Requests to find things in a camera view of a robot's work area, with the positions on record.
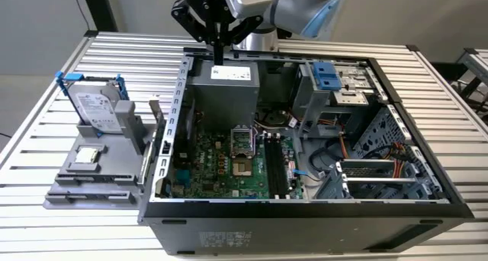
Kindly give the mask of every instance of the floor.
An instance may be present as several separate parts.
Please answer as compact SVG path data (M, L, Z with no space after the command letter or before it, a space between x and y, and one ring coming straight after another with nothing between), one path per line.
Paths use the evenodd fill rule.
M0 132L13 135L53 77L0 75ZM0 135L0 151L9 138Z

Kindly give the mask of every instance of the aluminum slats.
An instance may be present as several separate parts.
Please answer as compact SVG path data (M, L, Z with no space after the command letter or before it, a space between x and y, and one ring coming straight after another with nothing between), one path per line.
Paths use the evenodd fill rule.
M130 100L136 102L136 113L144 122L153 121L145 102L157 94L165 109L172 98L181 48L201 45L186 37L121 33L100 33L89 42L81 56L73 59L76 68L70 71L101 76L120 72L128 82ZM406 109L422 133L428 134L425 137L438 159L485 155L485 133L477 130L424 63L404 46L286 40L280 42L280 50L374 57L389 80L401 88L397 89L400 97L410 106ZM54 90L0 170L0 184L4 184L0 187L0 260L166 258L150 230L136 224L136 211L44 210L41 207L45 191L77 136L76 122L66 98ZM472 132L472 136L456 135L457 132ZM476 167L462 169L454 164L448 174L476 219L400 255L220 256L218 259L452 261L458 260L460 255L469 255L470 260L486 260L488 171Z

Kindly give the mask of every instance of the white wall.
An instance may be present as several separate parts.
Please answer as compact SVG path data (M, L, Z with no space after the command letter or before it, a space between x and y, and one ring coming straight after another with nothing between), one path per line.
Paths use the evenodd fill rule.
M112 12L118 30L140 34L188 35L170 16L174 1L109 0L110 5L116 5Z
M0 0L0 21L0 74L53 75L86 31L76 1Z
M488 48L488 0L346 0L332 41L416 44L430 61Z
M174 0L117 1L128 32L186 34L170 18ZM429 60L454 61L464 47L488 47L486 13L488 0L346 0L321 39L416 44Z

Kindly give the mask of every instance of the blue clip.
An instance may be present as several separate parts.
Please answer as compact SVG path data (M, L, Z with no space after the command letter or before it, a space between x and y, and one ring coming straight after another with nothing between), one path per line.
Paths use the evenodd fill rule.
M122 100L129 100L128 90L125 88L125 81L120 74L116 75L114 81L118 83L120 96Z
M300 171L297 169L293 169L293 174L306 175L308 173L305 171Z
M56 78L56 83L57 83L57 85L58 85L58 87L62 91L62 94L66 97L68 96L68 89L64 86L62 75L64 75L64 73L61 71L57 71L56 74L54 74L54 78Z
M68 73L66 76L64 77L65 81L80 81L81 79L84 79L82 74L76 73Z
M337 91L341 89L342 82L330 62L314 62L312 72L320 90Z

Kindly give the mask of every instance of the metal workbench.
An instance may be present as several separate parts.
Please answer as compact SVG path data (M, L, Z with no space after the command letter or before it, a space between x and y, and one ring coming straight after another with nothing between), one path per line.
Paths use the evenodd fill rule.
M168 110L182 47L201 47L186 37L100 33L84 38L62 71L109 76L121 73L136 113L152 121L146 100L158 95ZM285 40L280 51L377 59L406 110L476 219L396 254L220 256L206 259L341 259L401 261L488 259L488 131L421 53L405 46ZM41 203L77 136L77 116L50 84L0 154L0 260L138 259L165 257L137 211L44 210Z
M464 64L474 76L488 85L488 50L466 48L458 63Z

